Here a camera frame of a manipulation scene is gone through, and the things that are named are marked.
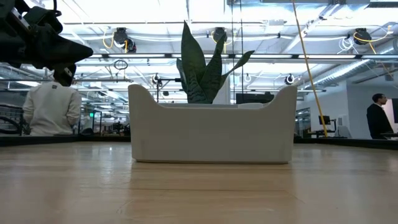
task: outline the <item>computer screen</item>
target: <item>computer screen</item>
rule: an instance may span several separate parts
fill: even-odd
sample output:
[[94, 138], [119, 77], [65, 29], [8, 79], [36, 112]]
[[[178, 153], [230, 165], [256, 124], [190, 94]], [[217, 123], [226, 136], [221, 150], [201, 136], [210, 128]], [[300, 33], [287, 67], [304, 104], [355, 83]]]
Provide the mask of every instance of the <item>computer screen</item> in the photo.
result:
[[[321, 116], [319, 117], [319, 124], [322, 124]], [[323, 116], [323, 120], [325, 121], [325, 125], [330, 125], [330, 116]]]
[[274, 99], [272, 94], [237, 93], [236, 104], [241, 103], [269, 103]]

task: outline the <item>person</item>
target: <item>person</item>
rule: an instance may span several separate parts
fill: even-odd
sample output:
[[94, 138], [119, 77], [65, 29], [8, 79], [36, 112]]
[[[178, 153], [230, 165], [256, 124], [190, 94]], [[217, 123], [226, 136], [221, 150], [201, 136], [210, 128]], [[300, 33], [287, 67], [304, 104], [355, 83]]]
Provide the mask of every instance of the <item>person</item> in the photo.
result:
[[80, 118], [81, 96], [70, 88], [75, 71], [65, 71], [54, 72], [53, 82], [29, 90], [23, 110], [31, 136], [73, 134], [72, 127]]
[[372, 97], [373, 104], [368, 108], [366, 115], [368, 119], [369, 131], [373, 139], [387, 139], [382, 134], [392, 133], [391, 124], [387, 118], [382, 105], [387, 103], [384, 94], [377, 93]]

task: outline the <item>wooden table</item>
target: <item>wooden table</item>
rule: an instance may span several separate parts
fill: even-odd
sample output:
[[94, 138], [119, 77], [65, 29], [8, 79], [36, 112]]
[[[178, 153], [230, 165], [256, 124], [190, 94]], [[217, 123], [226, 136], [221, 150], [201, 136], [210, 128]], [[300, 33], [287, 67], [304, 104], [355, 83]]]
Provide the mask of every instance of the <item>wooden table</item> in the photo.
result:
[[0, 223], [397, 223], [398, 152], [301, 144], [293, 157], [137, 164], [128, 142], [2, 147]]

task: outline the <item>dark suit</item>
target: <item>dark suit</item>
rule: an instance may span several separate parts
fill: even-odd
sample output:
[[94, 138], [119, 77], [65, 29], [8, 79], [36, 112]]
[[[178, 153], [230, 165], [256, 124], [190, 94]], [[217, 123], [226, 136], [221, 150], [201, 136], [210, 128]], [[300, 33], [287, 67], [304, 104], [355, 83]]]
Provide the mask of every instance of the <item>dark suit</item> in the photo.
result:
[[369, 131], [373, 139], [386, 139], [381, 134], [393, 132], [386, 112], [380, 106], [372, 104], [368, 107], [366, 117], [368, 118]]

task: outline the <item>green leaf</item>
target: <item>green leaf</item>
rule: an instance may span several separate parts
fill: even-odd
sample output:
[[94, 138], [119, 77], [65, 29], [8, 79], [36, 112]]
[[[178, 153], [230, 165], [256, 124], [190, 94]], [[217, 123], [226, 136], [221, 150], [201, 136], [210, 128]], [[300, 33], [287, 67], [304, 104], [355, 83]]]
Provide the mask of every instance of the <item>green leaf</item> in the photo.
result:
[[200, 88], [194, 71], [191, 71], [187, 76], [187, 83], [188, 103], [209, 103], [205, 92]]
[[185, 93], [187, 93], [187, 78], [185, 77], [184, 70], [182, 68], [182, 61], [178, 58], [177, 59], [177, 69], [180, 72], [181, 77], [181, 86]]
[[239, 59], [239, 61], [236, 63], [236, 65], [231, 69], [231, 71], [225, 73], [225, 75], [223, 75], [221, 77], [221, 83], [220, 83], [220, 88], [223, 87], [225, 80], [228, 78], [228, 75], [235, 71], [237, 68], [242, 67], [245, 63], [247, 63], [250, 59], [250, 56], [254, 53], [254, 50], [248, 51], [246, 53], [244, 53], [244, 55], [242, 55], [241, 59]]
[[217, 42], [216, 50], [209, 64], [206, 67], [206, 73], [200, 81], [200, 86], [205, 92], [207, 100], [213, 102], [218, 90], [220, 90], [221, 73], [223, 72], [223, 61], [221, 53], [224, 49], [226, 34]]
[[205, 73], [206, 60], [199, 43], [193, 38], [191, 30], [185, 21], [181, 40], [181, 58], [185, 75], [190, 71], [194, 71], [197, 76], [197, 82], [200, 82]]

